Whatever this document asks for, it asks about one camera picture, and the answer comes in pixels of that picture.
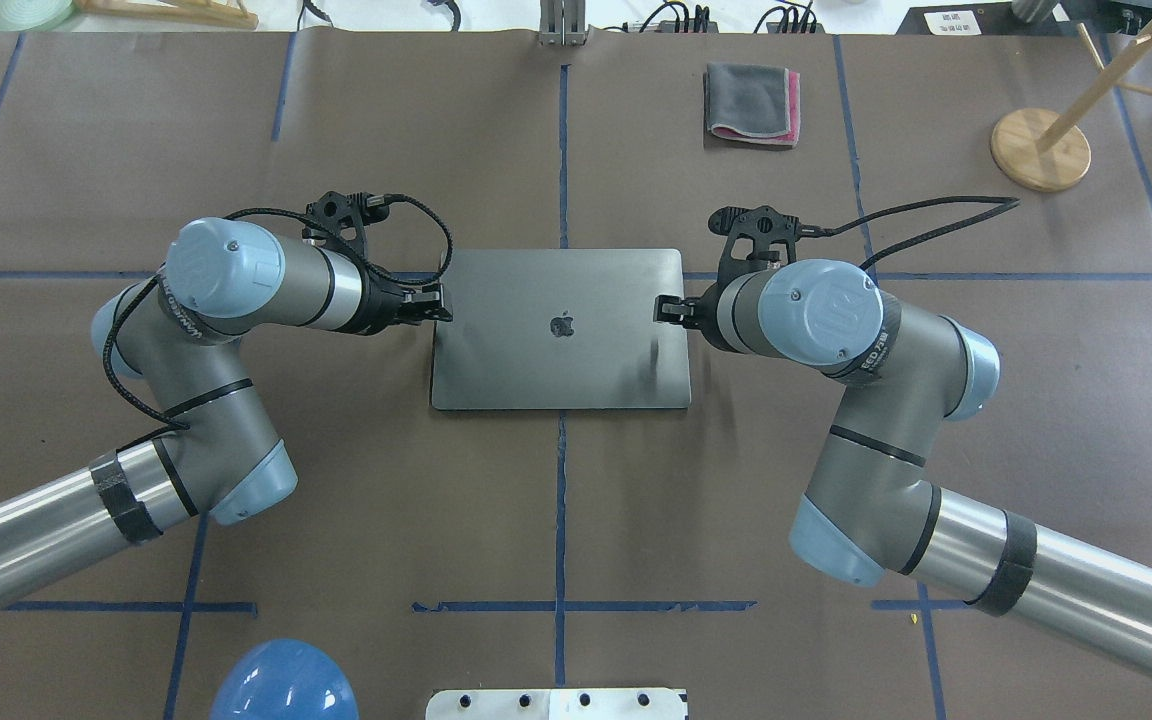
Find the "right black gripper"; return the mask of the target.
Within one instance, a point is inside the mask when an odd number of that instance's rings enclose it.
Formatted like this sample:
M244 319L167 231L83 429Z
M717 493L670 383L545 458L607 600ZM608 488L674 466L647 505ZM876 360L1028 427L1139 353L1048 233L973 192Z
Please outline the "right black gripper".
M710 285L707 291L699 297L682 300L680 296L658 296L654 323L682 323L685 329L699 331L710 346L726 346L717 316L721 293L721 286ZM691 306L692 314L689 314L687 306Z

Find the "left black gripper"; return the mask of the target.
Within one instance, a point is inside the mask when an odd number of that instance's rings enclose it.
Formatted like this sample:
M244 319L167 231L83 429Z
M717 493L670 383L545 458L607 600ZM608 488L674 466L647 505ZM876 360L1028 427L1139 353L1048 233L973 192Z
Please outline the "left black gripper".
M424 291L426 283L401 283L382 278L376 270L364 272L365 290L361 301L361 334L376 334L391 325L417 325L424 323L425 310L416 304L412 296Z

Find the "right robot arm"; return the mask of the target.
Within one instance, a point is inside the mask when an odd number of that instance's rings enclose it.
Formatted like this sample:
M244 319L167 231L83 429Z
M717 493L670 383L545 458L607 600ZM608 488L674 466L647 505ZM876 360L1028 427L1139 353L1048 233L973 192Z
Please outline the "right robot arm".
M995 395L996 347L859 266L767 260L722 272L698 297L660 295L653 311L718 350L844 387L788 536L796 555L864 588L887 571L919 579L1152 676L1152 568L925 478L946 420Z

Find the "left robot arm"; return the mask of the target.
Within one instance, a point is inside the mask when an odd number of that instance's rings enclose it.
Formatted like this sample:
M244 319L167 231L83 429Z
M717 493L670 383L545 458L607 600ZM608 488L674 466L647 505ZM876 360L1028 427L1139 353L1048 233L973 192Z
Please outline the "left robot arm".
M306 228L319 243L197 219L156 276L101 306L92 328L106 333L104 361L147 382L162 429L0 503L0 609L202 511L234 524L296 488L241 359L244 334L262 324L374 334L420 323L412 293L367 263L361 234Z

